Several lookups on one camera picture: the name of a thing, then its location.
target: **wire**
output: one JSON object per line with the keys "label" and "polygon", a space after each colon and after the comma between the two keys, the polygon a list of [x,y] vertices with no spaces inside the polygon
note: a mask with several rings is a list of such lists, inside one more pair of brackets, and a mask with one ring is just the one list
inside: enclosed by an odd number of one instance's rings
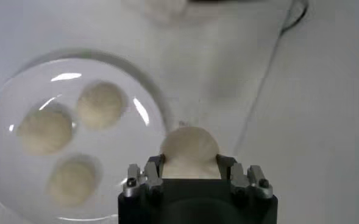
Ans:
{"label": "wire", "polygon": [[297,4],[297,3],[302,4],[302,7],[303,7],[300,16],[296,20],[294,20],[292,23],[285,24],[284,27],[282,28],[281,34],[284,34],[287,31],[294,28],[295,26],[297,26],[305,18],[305,15],[308,13],[309,1],[308,0],[295,0],[295,2],[292,5],[292,8],[290,10],[288,19],[293,16],[291,13],[293,11],[295,4]]}

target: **dough ball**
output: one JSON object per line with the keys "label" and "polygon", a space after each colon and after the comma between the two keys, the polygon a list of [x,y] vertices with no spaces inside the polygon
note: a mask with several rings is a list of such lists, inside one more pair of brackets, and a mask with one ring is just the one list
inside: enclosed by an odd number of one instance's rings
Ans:
{"label": "dough ball", "polygon": [[79,118],[92,130],[113,125],[121,116],[122,107],[119,89],[106,82],[85,89],[77,101]]}
{"label": "dough ball", "polygon": [[61,206],[78,206],[94,192],[95,181],[94,169],[88,164],[68,162],[52,174],[48,193]]}
{"label": "dough ball", "polygon": [[64,148],[72,138],[72,122],[59,111],[43,109],[28,114],[17,130],[26,149],[47,155]]}
{"label": "dough ball", "polygon": [[171,132],[161,151],[166,157],[163,178],[221,178],[216,161],[218,144],[202,128],[182,127]]}

